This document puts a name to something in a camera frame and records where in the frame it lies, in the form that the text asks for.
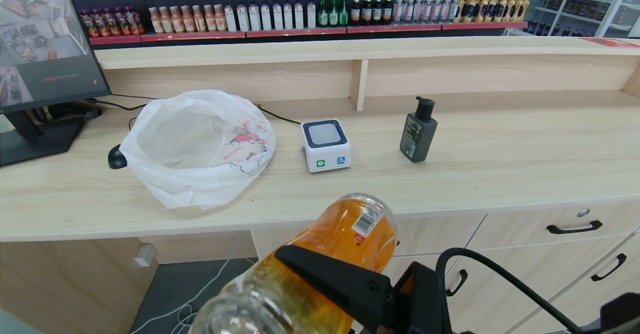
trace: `white cable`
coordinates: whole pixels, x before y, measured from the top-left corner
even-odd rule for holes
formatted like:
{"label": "white cable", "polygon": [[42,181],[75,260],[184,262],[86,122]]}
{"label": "white cable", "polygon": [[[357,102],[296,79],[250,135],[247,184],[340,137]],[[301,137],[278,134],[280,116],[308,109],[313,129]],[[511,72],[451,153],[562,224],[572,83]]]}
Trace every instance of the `white cable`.
{"label": "white cable", "polygon": [[[150,320],[146,321],[143,325],[141,325],[138,329],[134,330],[133,332],[130,332],[130,334],[136,334],[137,332],[139,332],[140,330],[142,330],[142,328],[146,327],[146,325],[148,325],[149,323],[153,322],[153,321],[157,321],[159,319],[165,318],[167,316],[172,315],[175,312],[178,312],[178,325],[176,325],[169,334],[174,334],[174,331],[176,330],[177,327],[181,327],[180,330],[176,333],[179,334],[185,327],[191,327],[190,324],[186,324],[186,321],[189,320],[190,318],[194,317],[197,313],[193,313],[193,307],[191,305],[191,302],[193,302],[194,300],[198,299],[198,297],[202,294],[203,291],[205,291],[206,288],[208,288],[208,286],[210,286],[216,279],[218,279],[218,277],[220,277],[220,275],[222,274],[222,271],[225,270],[225,267],[227,266],[227,264],[229,264],[229,261],[231,261],[231,258],[233,258],[233,256],[236,254],[236,250],[238,249],[238,243],[240,242],[240,236],[237,236],[235,239],[235,245],[233,245],[233,249],[231,250],[231,256],[229,258],[226,259],[226,261],[224,262],[224,264],[222,264],[222,267],[220,268],[219,271],[217,271],[217,275],[215,275],[215,277],[213,277],[213,279],[211,279],[208,283],[205,284],[204,287],[202,287],[202,289],[198,292],[198,294],[196,294],[192,299],[187,300],[187,302],[183,305],[181,305],[180,307],[177,307],[176,309],[173,309],[173,311],[167,313],[167,314],[163,314],[162,316],[157,316],[155,318],[151,318]],[[183,309],[190,307],[191,308],[191,313],[186,316],[183,320],[180,319],[180,313],[183,311]]]}

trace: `monitor screen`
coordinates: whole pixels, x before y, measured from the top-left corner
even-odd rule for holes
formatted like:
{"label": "monitor screen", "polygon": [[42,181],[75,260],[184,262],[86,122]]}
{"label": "monitor screen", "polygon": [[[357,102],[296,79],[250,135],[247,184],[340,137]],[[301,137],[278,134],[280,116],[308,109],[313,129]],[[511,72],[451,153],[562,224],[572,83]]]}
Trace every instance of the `monitor screen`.
{"label": "monitor screen", "polygon": [[71,0],[0,0],[0,113],[110,94]]}

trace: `drawer handle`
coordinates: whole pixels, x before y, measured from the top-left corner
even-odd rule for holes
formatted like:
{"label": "drawer handle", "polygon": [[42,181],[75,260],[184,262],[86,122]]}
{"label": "drawer handle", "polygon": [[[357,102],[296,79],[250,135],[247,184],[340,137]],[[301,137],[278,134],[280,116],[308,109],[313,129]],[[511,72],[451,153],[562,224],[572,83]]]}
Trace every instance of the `drawer handle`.
{"label": "drawer handle", "polygon": [[461,270],[460,271],[460,283],[457,285],[457,287],[455,287],[454,291],[450,291],[450,290],[446,290],[446,296],[454,296],[456,295],[456,293],[460,290],[460,287],[462,287],[462,284],[464,284],[467,281],[467,277],[469,276],[469,274],[467,273],[466,270]]}
{"label": "drawer handle", "polygon": [[608,272],[607,274],[603,275],[602,277],[600,277],[599,275],[592,275],[591,276],[591,280],[594,281],[594,282],[599,282],[599,281],[605,279],[606,277],[611,275],[611,273],[613,273],[616,270],[618,270],[618,268],[620,268],[620,266],[622,266],[622,264],[624,264],[627,261],[627,257],[623,253],[618,254],[617,257],[615,257],[615,258],[617,258],[617,266],[615,266],[615,268],[613,268],[610,272]]}
{"label": "drawer handle", "polygon": [[599,220],[594,220],[592,222],[589,222],[589,224],[591,224],[591,226],[589,228],[584,228],[584,229],[567,229],[567,230],[564,230],[564,229],[558,228],[558,225],[549,225],[546,229],[551,234],[571,234],[571,233],[590,232],[592,230],[598,230],[598,229],[600,229],[600,227],[602,227],[602,222],[599,221]]}

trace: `computer mouse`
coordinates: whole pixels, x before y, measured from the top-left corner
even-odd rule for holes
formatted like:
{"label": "computer mouse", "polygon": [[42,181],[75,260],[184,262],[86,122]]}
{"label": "computer mouse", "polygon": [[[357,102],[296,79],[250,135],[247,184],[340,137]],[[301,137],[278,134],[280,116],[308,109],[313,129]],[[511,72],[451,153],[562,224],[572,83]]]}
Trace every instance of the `computer mouse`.
{"label": "computer mouse", "polygon": [[124,157],[124,154],[120,152],[120,145],[115,146],[109,151],[107,161],[109,162],[109,168],[112,169],[119,169],[127,166],[127,159]]}

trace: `red shelf edge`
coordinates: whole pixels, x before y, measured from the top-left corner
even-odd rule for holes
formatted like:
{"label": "red shelf edge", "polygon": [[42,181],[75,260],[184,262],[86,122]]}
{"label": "red shelf edge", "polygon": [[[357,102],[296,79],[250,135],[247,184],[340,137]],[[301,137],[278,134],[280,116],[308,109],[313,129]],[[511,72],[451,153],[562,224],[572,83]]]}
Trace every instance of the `red shelf edge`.
{"label": "red shelf edge", "polygon": [[89,42],[93,45],[98,44],[119,44],[119,43],[140,43],[140,36],[120,36],[120,37],[101,37],[89,38]]}
{"label": "red shelf edge", "polygon": [[245,32],[198,32],[198,33],[149,33],[140,36],[142,42],[155,42],[159,40],[196,40],[217,38],[244,38]]}
{"label": "red shelf edge", "polygon": [[304,29],[272,29],[270,31],[249,31],[247,38],[273,37],[273,36],[306,36],[313,34],[345,34],[346,27],[318,27]]}
{"label": "red shelf edge", "polygon": [[445,23],[442,29],[498,29],[498,28],[526,28],[527,22],[469,22]]}
{"label": "red shelf edge", "polygon": [[347,27],[347,33],[439,31],[441,29],[441,24],[365,25]]}

